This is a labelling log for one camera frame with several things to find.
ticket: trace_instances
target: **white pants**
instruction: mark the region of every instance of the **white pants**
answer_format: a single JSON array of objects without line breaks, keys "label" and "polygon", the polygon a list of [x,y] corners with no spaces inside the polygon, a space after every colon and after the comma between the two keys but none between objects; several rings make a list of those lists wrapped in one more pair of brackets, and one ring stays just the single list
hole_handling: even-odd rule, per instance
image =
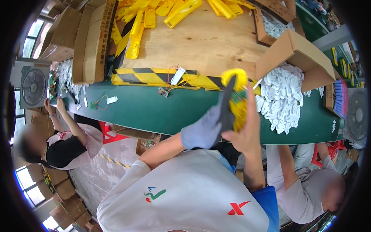
[{"label": "white pants", "polygon": [[[268,185],[275,187],[278,198],[285,191],[278,145],[267,145],[266,148]],[[313,153],[314,144],[298,145],[294,154],[295,171],[302,168],[309,168]]]}]

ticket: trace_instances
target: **plywood surface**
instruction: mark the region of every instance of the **plywood surface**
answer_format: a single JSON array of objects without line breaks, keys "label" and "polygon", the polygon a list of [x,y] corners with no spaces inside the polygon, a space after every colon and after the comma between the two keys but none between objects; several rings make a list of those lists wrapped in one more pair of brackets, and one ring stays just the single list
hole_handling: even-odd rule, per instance
[{"label": "plywood surface", "polygon": [[166,17],[156,15],[156,28],[144,30],[138,58],[125,58],[123,68],[167,69],[179,64],[208,76],[243,68],[253,78],[255,62],[268,48],[256,43],[253,15],[242,8],[242,15],[227,19],[204,1],[173,29],[164,24]]}]

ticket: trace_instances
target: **blue sleeve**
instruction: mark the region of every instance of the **blue sleeve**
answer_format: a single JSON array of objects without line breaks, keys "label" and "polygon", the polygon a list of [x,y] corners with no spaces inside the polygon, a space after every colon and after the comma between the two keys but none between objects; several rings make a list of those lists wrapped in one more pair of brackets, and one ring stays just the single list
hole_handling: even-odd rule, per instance
[{"label": "blue sleeve", "polygon": [[269,218],[267,232],[279,231],[279,215],[276,191],[273,186],[265,187],[251,193]]}]

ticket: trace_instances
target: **white sleeve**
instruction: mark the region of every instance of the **white sleeve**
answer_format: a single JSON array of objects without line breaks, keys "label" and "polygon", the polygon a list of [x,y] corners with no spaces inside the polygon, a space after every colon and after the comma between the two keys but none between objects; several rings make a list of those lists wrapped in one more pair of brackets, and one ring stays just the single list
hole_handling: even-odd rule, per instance
[{"label": "white sleeve", "polygon": [[279,196],[277,201],[292,221],[298,224],[313,221],[314,207],[308,193],[303,190],[300,179]]},{"label": "white sleeve", "polygon": [[102,215],[105,209],[117,199],[123,192],[125,192],[129,187],[135,184],[142,177],[147,175],[151,169],[146,163],[141,160],[137,160],[130,167],[130,169],[124,174],[120,181],[109,191],[109,193],[103,198],[101,203],[97,208],[97,218]]},{"label": "white sleeve", "polygon": [[326,158],[322,160],[322,169],[330,169],[337,171],[330,156],[326,156]]}]

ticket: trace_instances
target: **yellow wire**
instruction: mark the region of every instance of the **yellow wire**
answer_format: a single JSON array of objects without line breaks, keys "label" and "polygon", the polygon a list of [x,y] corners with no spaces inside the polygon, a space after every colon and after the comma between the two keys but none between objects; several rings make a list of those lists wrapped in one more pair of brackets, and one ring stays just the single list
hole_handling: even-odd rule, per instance
[{"label": "yellow wire", "polygon": [[188,75],[188,73],[186,71],[185,71],[185,73],[187,74],[187,81],[184,83],[184,85],[180,85],[180,86],[177,86],[175,88],[171,88],[170,90],[183,87],[183,86],[185,86],[188,83],[189,75]]},{"label": "yellow wire", "polygon": [[97,102],[99,102],[100,100],[102,100],[102,98],[104,98],[104,97],[107,97],[108,98],[108,95],[106,94],[106,95],[104,95],[104,96],[102,96],[98,101],[96,101],[95,103],[97,103]]}]

